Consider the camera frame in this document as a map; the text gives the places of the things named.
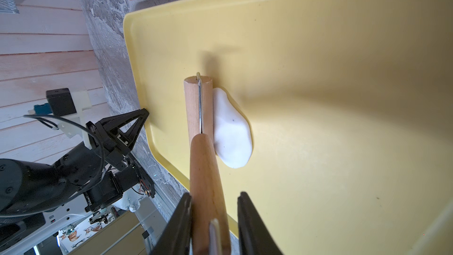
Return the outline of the yellow plastic tray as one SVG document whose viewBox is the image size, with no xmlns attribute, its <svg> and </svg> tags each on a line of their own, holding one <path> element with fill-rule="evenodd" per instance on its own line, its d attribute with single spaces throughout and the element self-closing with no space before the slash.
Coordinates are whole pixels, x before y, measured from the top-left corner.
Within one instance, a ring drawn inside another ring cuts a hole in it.
<svg viewBox="0 0 453 255">
<path fill-rule="evenodd" d="M 251 126 L 219 164 L 286 255 L 453 252 L 453 0 L 180 0 L 123 22 L 152 155 L 189 185 L 183 82 Z"/>
</svg>

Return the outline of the wooden dough roller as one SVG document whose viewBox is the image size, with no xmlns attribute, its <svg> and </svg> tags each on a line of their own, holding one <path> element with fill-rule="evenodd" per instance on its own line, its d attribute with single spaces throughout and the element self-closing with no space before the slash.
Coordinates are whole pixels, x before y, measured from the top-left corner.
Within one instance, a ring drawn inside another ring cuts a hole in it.
<svg viewBox="0 0 453 255">
<path fill-rule="evenodd" d="M 192 250 L 196 255 L 231 254 L 230 229 L 214 150 L 212 79 L 197 73 L 184 80 L 190 142 Z"/>
</svg>

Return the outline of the white dough piece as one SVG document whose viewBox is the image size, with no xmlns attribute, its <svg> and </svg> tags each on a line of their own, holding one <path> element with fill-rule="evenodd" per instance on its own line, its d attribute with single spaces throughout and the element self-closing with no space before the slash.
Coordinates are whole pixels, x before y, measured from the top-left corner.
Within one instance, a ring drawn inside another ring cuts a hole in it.
<svg viewBox="0 0 453 255">
<path fill-rule="evenodd" d="M 246 166 L 252 155 L 252 136 L 248 122 L 221 88 L 213 90 L 214 149 L 230 168 Z"/>
</svg>

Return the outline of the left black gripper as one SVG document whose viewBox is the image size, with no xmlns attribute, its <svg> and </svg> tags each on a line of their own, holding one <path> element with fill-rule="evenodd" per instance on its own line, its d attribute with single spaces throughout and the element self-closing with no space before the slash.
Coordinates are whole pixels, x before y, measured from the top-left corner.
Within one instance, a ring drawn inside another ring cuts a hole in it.
<svg viewBox="0 0 453 255">
<path fill-rule="evenodd" d="M 155 183 L 131 156 L 148 116 L 139 109 L 87 122 L 84 131 L 91 147 L 81 143 L 54 164 L 73 190 L 69 199 L 83 195 L 85 210 L 95 212 L 119 201 L 129 189 L 155 197 Z"/>
</svg>

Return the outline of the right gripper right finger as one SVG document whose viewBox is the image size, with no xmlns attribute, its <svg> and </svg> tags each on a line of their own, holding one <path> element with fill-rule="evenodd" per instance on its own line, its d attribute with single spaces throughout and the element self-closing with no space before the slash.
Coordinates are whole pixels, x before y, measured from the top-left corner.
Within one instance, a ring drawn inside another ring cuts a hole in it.
<svg viewBox="0 0 453 255">
<path fill-rule="evenodd" d="M 246 192 L 238 197 L 239 251 L 241 255 L 282 255 Z"/>
</svg>

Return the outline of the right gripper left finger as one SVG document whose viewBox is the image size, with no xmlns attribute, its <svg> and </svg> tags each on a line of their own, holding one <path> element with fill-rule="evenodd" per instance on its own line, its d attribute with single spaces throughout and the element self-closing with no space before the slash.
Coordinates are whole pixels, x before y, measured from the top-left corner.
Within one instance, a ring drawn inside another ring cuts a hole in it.
<svg viewBox="0 0 453 255">
<path fill-rule="evenodd" d="M 188 255 L 191 248 L 192 197 L 185 193 L 151 255 Z"/>
</svg>

